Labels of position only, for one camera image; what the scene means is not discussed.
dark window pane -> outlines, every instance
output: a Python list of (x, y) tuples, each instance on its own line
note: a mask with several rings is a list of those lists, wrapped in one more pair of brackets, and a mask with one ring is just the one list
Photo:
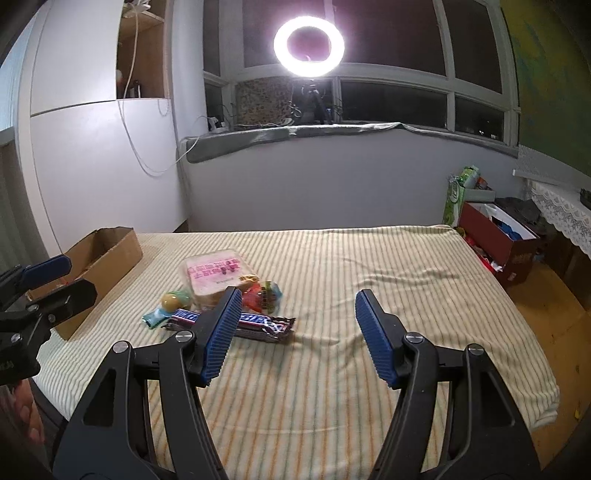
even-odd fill
[(279, 63), (273, 51), (277, 30), (288, 20), (305, 15), (324, 18), (324, 0), (243, 0), (244, 66)]
[(229, 122), (229, 118), (224, 118), (222, 104), (222, 89), (215, 85), (205, 84), (205, 104), (207, 107), (207, 116), (214, 116), (220, 122), (224, 120)]
[(503, 140), (505, 112), (456, 97), (456, 131)]
[(333, 0), (343, 61), (445, 75), (433, 0)]
[(203, 69), (220, 75), (219, 0), (203, 3)]
[(443, 0), (443, 5), (456, 77), (502, 93), (499, 55), (486, 7), (475, 0)]
[(343, 120), (446, 127), (447, 96), (417, 88), (341, 82)]

candy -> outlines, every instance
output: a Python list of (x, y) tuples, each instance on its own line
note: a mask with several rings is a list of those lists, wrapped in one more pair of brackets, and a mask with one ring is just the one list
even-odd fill
[(281, 290), (275, 282), (256, 282), (242, 294), (242, 310), (271, 315), (279, 309)]
[[(179, 309), (163, 325), (167, 330), (184, 330), (193, 326), (199, 314)], [(242, 313), (235, 336), (263, 342), (282, 342), (293, 331), (295, 319), (268, 317), (254, 313)]]
[(184, 291), (169, 291), (160, 300), (165, 312), (174, 313), (178, 309), (191, 306), (191, 297)]

ring light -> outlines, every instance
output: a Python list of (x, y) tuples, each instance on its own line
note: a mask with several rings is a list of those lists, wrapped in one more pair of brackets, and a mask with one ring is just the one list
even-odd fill
[[(287, 40), (290, 35), (299, 28), (314, 27), (322, 30), (330, 40), (330, 54), (322, 61), (301, 61), (289, 52)], [(315, 78), (326, 75), (333, 70), (343, 59), (345, 54), (345, 41), (339, 30), (330, 22), (317, 17), (298, 17), (289, 20), (281, 26), (275, 35), (273, 42), (275, 55), (281, 64), (291, 73), (300, 77)]]

person's hand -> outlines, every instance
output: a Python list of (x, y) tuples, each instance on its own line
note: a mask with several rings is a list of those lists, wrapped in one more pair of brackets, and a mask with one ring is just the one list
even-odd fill
[(45, 442), (43, 423), (29, 380), (21, 380), (14, 389), (14, 411), (24, 423), (28, 438), (34, 443), (43, 444)]

wooden shelf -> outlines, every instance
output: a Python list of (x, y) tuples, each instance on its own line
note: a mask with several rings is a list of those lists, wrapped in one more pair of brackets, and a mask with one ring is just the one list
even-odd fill
[[(163, 23), (164, 18), (154, 15), (151, 12), (140, 12), (138, 14), (139, 33)], [(129, 37), (135, 37), (135, 15), (131, 15), (129, 18), (121, 17), (121, 23), (119, 24), (119, 41), (123, 41)]]

